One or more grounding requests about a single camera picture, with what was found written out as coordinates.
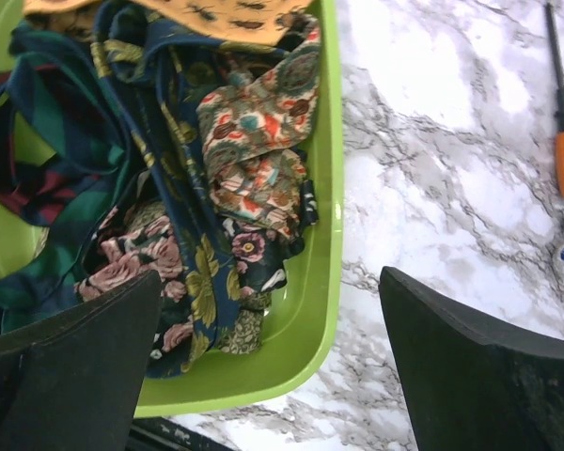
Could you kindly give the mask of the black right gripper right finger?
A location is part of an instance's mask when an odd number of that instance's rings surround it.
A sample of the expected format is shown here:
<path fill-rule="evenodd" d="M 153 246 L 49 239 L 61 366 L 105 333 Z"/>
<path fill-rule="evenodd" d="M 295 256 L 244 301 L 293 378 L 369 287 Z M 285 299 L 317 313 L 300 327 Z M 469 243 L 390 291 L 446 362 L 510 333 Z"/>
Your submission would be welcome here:
<path fill-rule="evenodd" d="M 564 450 L 564 340 L 381 272 L 384 323 L 420 450 Z"/>

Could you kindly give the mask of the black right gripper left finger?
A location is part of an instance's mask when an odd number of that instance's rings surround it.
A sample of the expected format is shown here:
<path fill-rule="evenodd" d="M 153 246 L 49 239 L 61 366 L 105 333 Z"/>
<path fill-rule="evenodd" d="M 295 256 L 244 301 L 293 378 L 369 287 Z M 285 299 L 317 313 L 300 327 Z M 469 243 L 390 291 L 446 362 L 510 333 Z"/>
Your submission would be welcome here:
<path fill-rule="evenodd" d="M 0 335 L 0 450 L 122 450 L 162 306 L 157 272 Z"/>

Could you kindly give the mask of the navy tie with yellow flowers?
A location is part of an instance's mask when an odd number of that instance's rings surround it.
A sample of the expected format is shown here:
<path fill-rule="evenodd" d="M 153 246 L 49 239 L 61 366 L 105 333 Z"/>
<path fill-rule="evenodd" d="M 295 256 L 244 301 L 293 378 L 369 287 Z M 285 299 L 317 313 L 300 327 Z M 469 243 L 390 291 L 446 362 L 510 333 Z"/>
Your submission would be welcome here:
<path fill-rule="evenodd" d="M 181 272 L 161 271 L 164 310 L 148 374 L 187 372 L 232 332 L 240 312 L 236 260 L 215 212 L 202 158 L 196 109 L 219 86 L 218 40 L 131 1 L 98 10 L 91 53 L 103 90 L 115 101 L 169 219 L 149 240 L 180 250 Z"/>

